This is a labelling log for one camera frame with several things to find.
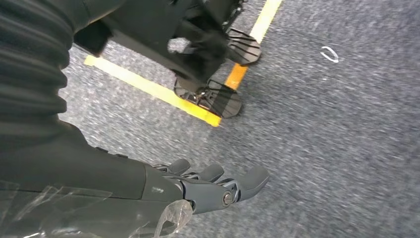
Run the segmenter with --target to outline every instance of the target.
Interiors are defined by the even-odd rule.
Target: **black footplate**
[[[242,108],[241,98],[238,93],[214,80],[210,80],[207,87],[197,93],[183,89],[177,80],[174,92],[178,97],[194,103],[221,118],[236,116]]]
[[[233,28],[230,28],[227,33],[230,38],[228,58],[231,61],[247,66],[260,58],[261,46],[254,37]]]

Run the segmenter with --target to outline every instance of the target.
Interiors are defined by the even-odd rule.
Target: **plastic wrap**
[[[178,232],[193,214],[186,200],[149,216],[144,208],[153,202],[120,206],[106,191],[48,186],[39,193],[18,188],[0,181],[0,238],[158,238]],[[125,216],[129,209],[138,209],[136,216]]]

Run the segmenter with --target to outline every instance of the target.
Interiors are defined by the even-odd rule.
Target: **metal screw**
[[[222,199],[223,206],[228,207],[232,202],[232,194],[229,191],[225,192]]]

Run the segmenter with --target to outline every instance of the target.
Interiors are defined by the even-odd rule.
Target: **robotic hand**
[[[13,238],[150,238],[177,232],[193,214],[221,210],[256,195],[268,172],[254,167],[245,176],[216,182],[223,168],[210,165],[185,173],[186,160],[145,165],[141,199],[112,192],[47,186],[42,192],[0,182],[0,235]]]
[[[226,29],[240,4],[1,0],[0,237],[157,237],[180,228],[194,213],[225,209],[257,194],[268,180],[264,168],[216,182],[223,174],[220,166],[184,174],[185,160],[151,166],[112,155],[91,147],[78,128],[58,118],[66,111],[58,96],[67,84],[61,70],[69,64],[75,34],[76,43],[92,53],[113,36],[170,68],[187,91],[180,96],[215,93],[211,108],[221,116],[236,114],[226,110],[240,108],[231,102],[234,90],[210,88],[208,79],[225,58],[248,64],[260,55],[255,40]],[[159,26],[150,26],[159,20]],[[191,40],[186,52],[167,52],[174,37]]]

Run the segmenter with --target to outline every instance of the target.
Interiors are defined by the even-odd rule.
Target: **yellow tape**
[[[282,1],[283,0],[267,0],[265,2],[265,5],[261,10],[260,16],[255,22],[255,25],[250,33],[250,36],[254,37],[258,43],[261,43],[261,41],[263,40],[268,30],[268,27],[273,21],[273,18],[277,13],[277,10],[279,9]],[[240,66],[239,64],[235,64],[224,84],[235,90],[238,89],[239,84],[241,83],[242,79],[244,78],[247,72],[247,69],[248,67],[246,66]]]
[[[98,69],[154,96],[162,101],[165,101],[186,113],[204,120],[212,126],[219,126],[221,118],[200,108],[199,106],[187,102],[179,98],[175,93],[157,83],[148,81],[147,79],[124,69],[116,64],[113,64],[103,58],[96,58],[94,56],[88,56],[85,60],[85,64],[89,66],[95,66]]]

